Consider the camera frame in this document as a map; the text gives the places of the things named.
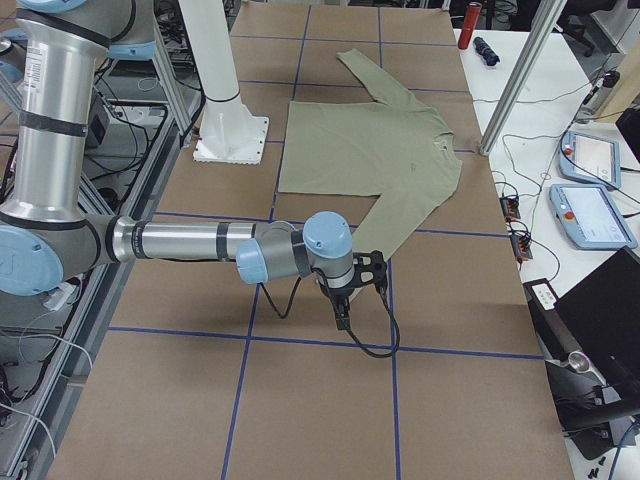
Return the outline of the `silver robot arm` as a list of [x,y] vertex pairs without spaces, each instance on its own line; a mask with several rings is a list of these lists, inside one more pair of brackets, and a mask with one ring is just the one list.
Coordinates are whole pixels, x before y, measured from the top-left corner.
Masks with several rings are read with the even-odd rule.
[[14,188],[1,205],[1,289],[32,296],[96,266],[136,259],[232,262],[264,285],[316,275],[336,324],[350,327],[350,296],[387,293],[378,251],[356,253],[346,220],[320,212],[302,228],[283,222],[158,223],[91,215],[78,205],[99,59],[150,59],[156,52],[149,1],[22,1],[28,36]]

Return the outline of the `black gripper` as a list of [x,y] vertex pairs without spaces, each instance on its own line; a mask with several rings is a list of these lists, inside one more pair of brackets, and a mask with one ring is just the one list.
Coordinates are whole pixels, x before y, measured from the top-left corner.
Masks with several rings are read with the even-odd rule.
[[345,275],[330,278],[320,272],[319,285],[322,293],[327,298],[340,297],[333,301],[337,329],[349,330],[350,303],[347,297],[355,296],[370,285],[375,287],[378,294],[382,294],[384,297],[387,296],[387,263],[383,253],[379,250],[374,250],[370,253],[354,252],[352,266]]

